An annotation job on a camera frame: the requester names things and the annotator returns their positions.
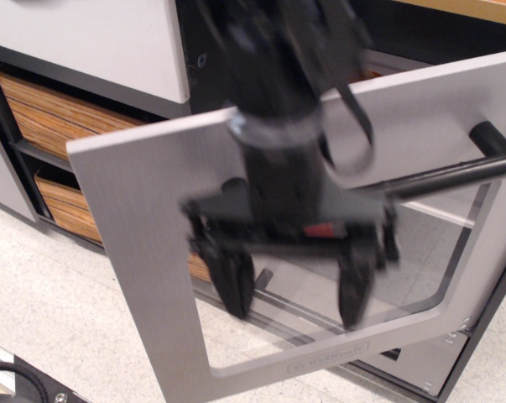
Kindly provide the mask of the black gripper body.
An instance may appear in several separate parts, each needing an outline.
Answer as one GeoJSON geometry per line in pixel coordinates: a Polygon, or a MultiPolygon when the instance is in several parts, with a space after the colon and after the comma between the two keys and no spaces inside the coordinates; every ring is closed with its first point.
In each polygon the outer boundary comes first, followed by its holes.
{"type": "Polygon", "coordinates": [[[395,214],[381,196],[341,188],[328,174],[329,154],[320,140],[281,148],[240,144],[246,176],[220,191],[185,201],[191,249],[201,246],[250,254],[266,248],[316,250],[321,254],[365,243],[376,267],[398,261],[395,214]],[[333,238],[308,238],[303,228],[332,223],[333,238]]]}

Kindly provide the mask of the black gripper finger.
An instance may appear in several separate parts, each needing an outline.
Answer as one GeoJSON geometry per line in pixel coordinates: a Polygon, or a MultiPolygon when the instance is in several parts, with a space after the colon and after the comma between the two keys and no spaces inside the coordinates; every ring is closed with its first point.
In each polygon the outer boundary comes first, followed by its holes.
{"type": "Polygon", "coordinates": [[[199,255],[227,312],[238,319],[247,318],[254,293],[252,256],[212,244],[202,245],[199,255]]]}
{"type": "Polygon", "coordinates": [[[338,310],[345,329],[353,329],[363,319],[376,269],[375,249],[357,243],[343,249],[337,257],[339,268],[338,310]]]}

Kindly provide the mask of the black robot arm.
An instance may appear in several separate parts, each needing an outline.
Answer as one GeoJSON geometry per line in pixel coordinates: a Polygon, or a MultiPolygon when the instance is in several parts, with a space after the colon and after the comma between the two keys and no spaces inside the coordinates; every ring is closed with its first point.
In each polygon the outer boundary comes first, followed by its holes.
{"type": "Polygon", "coordinates": [[[373,139],[348,85],[368,34],[346,1],[202,1],[199,8],[227,60],[237,109],[228,129],[246,175],[183,203],[190,247],[227,311],[242,319],[253,300],[252,253],[333,255],[342,324],[355,327],[375,273],[399,257],[395,215],[382,197],[336,182],[321,95],[336,89],[373,139]]]}

